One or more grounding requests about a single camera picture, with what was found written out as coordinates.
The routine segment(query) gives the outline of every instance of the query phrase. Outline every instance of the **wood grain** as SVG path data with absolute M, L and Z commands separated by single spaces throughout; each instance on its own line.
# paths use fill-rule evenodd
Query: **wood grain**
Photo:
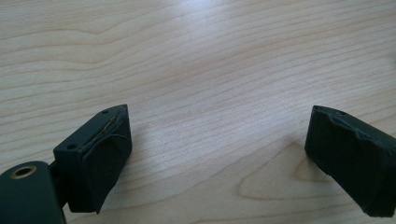
M 396 136 L 396 2 L 0 2 L 0 172 L 128 104 L 133 156 L 69 223 L 392 223 L 304 154 L 312 105 Z

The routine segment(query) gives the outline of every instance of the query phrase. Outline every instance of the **hole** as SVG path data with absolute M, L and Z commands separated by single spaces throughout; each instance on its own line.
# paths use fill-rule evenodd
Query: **hole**
M 11 174 L 12 179 L 21 179 L 31 175 L 37 168 L 35 166 L 23 166 Z
M 344 116 L 344 115 L 346 115 L 347 113 L 346 112 L 343 112 L 343 111 L 337 111 L 337 112 L 335 112 L 337 115 L 339 115 L 339 116 Z
M 75 149 L 77 147 L 76 144 L 70 144 L 69 146 L 67 146 L 67 149 L 72 150 Z

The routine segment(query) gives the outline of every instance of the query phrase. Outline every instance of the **metal grommet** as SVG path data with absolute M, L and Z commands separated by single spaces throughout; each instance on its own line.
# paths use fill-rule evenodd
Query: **metal grommet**
M 31 175 L 37 170 L 37 167 L 33 165 L 28 165 L 28 166 L 22 166 L 18 170 L 12 172 L 10 175 L 11 179 L 22 179 L 25 178 L 26 176 Z

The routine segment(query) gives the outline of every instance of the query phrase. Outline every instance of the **wooden table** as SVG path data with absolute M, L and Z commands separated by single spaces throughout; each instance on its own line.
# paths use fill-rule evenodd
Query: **wooden table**
M 134 151 L 68 223 L 392 223 L 304 153 L 312 105 L 396 136 L 394 0 L 0 3 L 0 172 L 127 104 Z

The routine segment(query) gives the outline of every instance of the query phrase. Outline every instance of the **light wooden surface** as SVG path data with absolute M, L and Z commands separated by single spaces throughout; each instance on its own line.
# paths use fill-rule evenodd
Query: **light wooden surface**
M 119 183 L 69 223 L 396 220 L 304 154 L 312 105 L 396 136 L 394 0 L 3 0 L 0 78 L 1 173 L 129 106 Z

